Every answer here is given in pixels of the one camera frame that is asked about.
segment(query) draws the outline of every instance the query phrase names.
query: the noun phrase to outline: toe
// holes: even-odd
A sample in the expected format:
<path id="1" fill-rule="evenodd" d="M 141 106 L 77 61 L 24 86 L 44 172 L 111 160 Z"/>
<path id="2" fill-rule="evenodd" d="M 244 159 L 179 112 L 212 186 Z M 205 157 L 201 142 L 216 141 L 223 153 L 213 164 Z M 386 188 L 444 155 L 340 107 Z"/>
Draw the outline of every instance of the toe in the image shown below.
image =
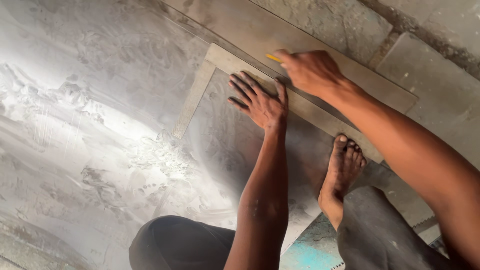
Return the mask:
<path id="1" fill-rule="evenodd" d="M 343 149 L 347 145 L 348 138 L 347 136 L 340 134 L 335 138 L 335 142 L 333 143 L 333 152 L 334 153 L 341 153 Z"/>
<path id="2" fill-rule="evenodd" d="M 363 153 L 361 151 L 361 149 L 358 149 L 358 156 L 357 156 L 357 164 L 360 166 L 361 165 L 361 161 L 363 160 Z"/>
<path id="3" fill-rule="evenodd" d="M 349 141 L 348 146 L 347 146 L 347 153 L 345 154 L 346 159 L 352 159 L 353 157 L 353 152 L 355 151 L 355 142 L 354 141 Z"/>
<path id="4" fill-rule="evenodd" d="M 360 154 L 360 153 L 359 153 L 359 151 L 358 151 L 358 147 L 355 146 L 355 150 L 353 151 L 353 154 L 352 154 L 352 160 L 353 160 L 353 161 L 356 161 L 357 158 L 358 158 L 358 156 L 359 156 L 359 154 Z"/>

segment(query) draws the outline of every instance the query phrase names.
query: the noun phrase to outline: right hand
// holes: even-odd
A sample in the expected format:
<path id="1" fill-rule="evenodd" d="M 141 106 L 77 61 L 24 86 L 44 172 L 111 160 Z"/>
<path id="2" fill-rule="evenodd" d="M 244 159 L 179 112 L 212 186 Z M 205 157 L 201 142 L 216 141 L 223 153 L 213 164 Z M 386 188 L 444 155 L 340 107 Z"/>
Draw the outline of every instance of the right hand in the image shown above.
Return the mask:
<path id="1" fill-rule="evenodd" d="M 325 91 L 335 91 L 349 82 L 340 72 L 338 65 L 324 50 L 289 54 L 281 49 L 274 55 L 282 60 L 293 86 L 322 97 Z"/>

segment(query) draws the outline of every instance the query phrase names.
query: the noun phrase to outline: metal sheet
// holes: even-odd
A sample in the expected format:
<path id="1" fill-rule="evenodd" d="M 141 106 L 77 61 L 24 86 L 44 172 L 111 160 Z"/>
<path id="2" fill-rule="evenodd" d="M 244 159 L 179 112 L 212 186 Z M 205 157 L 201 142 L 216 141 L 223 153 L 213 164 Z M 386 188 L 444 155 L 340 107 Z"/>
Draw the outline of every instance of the metal sheet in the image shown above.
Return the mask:
<path id="1" fill-rule="evenodd" d="M 209 44 L 113 0 L 2 0 L 0 39 L 0 216 L 43 230 L 20 239 L 121 270 L 152 217 L 235 228 L 262 134 L 225 102 L 223 72 L 184 138 L 168 132 Z M 294 114 L 287 136 L 291 243 L 320 213 L 332 138 Z"/>
<path id="2" fill-rule="evenodd" d="M 287 76 L 285 70 L 277 62 L 265 57 L 265 54 L 277 49 L 292 52 L 322 49 L 330 53 L 347 78 L 395 110 L 405 113 L 417 101 L 413 94 L 251 1 L 162 1 L 284 76 Z"/>

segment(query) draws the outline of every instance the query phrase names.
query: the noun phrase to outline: hand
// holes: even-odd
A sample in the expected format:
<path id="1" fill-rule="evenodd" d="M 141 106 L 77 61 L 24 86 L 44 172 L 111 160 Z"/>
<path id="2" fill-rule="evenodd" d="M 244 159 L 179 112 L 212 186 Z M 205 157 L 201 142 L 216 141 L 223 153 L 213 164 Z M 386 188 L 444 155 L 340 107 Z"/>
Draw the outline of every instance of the hand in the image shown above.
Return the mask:
<path id="1" fill-rule="evenodd" d="M 322 98 L 325 91 L 335 91 L 350 82 L 324 50 L 289 54 L 281 49 L 274 54 L 283 61 L 281 66 L 292 84 L 309 94 Z"/>
<path id="2" fill-rule="evenodd" d="M 230 75 L 228 85 L 246 105 L 233 98 L 228 98 L 227 101 L 248 115 L 263 129 L 286 125 L 288 96 L 285 85 L 278 79 L 275 80 L 278 91 L 278 96 L 275 97 L 265 92 L 260 84 L 245 72 L 240 72 L 240 76 L 243 80 L 233 74 Z"/>

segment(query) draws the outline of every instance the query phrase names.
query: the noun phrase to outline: foot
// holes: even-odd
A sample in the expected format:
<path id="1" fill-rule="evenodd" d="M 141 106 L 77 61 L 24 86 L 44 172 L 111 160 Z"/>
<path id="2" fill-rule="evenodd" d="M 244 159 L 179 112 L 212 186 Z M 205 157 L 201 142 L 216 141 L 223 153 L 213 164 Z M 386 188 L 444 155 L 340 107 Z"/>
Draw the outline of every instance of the foot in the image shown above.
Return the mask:
<path id="1" fill-rule="evenodd" d="M 332 200 L 343 203 L 343 197 L 367 164 L 360 147 L 347 136 L 339 135 L 335 139 L 330 156 L 328 171 L 320 190 L 318 203 L 324 211 L 325 205 Z"/>

